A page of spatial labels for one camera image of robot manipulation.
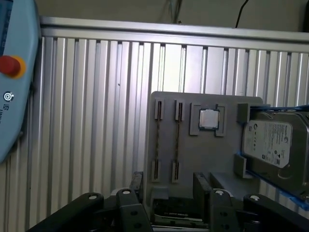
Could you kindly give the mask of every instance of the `white wall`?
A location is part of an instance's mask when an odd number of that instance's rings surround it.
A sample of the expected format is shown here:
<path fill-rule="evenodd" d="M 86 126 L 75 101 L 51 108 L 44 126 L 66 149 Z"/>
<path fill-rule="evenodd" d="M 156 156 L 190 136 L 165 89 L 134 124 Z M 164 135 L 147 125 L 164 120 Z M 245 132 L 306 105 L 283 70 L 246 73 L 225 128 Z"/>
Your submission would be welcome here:
<path fill-rule="evenodd" d="M 41 15 L 170 23 L 166 0 L 36 0 Z M 244 0 L 183 0 L 183 24 L 234 27 Z M 240 28 L 299 31 L 307 0 L 249 0 Z"/>

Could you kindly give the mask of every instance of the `hard disk drive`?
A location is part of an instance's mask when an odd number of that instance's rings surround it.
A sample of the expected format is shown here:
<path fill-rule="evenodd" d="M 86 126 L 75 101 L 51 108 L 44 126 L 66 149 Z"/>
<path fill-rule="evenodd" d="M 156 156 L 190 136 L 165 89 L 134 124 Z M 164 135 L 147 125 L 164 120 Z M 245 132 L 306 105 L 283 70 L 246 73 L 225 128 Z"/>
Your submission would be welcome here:
<path fill-rule="evenodd" d="M 302 200 L 309 197 L 309 114 L 251 110 L 242 154 L 247 170 Z"/>

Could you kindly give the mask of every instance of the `corrugated metal wall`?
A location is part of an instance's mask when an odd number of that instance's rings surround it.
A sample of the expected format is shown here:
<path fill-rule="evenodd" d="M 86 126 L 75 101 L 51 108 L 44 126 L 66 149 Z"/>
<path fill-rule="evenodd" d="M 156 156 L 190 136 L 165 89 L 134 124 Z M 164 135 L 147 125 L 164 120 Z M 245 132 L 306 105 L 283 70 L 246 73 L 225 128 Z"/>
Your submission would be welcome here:
<path fill-rule="evenodd" d="M 216 37 L 55 25 L 42 32 L 24 136 L 0 166 L 0 231 L 22 232 L 82 193 L 128 186 L 143 170 L 153 91 L 309 102 L 303 42 L 225 29 Z M 288 204 L 265 183 L 261 192 Z"/>

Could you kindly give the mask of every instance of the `emergency stop button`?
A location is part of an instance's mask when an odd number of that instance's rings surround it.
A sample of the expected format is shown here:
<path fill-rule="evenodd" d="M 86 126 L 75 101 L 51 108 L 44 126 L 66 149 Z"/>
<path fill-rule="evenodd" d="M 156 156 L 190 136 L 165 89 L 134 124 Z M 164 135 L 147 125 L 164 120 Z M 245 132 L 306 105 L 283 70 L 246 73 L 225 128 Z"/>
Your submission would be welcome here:
<path fill-rule="evenodd" d="M 15 77 L 21 71 L 20 62 L 11 56 L 0 56 L 0 73 Z"/>

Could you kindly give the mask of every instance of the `gray fixture plate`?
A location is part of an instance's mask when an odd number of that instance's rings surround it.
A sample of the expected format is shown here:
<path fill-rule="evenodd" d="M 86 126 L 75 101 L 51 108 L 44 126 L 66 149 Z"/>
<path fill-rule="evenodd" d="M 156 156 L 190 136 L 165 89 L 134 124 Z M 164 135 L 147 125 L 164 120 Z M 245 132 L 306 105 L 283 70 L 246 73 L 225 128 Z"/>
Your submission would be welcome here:
<path fill-rule="evenodd" d="M 158 159 L 158 179 L 153 179 L 157 137 L 157 104 L 162 102 Z M 172 183 L 177 121 L 176 102 L 183 102 L 180 126 L 177 183 Z M 261 98 L 193 93 L 154 92 L 148 110 L 147 155 L 145 159 L 144 205 L 152 207 L 153 198 L 192 198 L 193 172 L 233 173 L 234 154 L 241 149 L 242 126 L 237 122 L 238 103 L 263 104 Z M 199 130 L 199 109 L 220 109 L 219 129 Z"/>

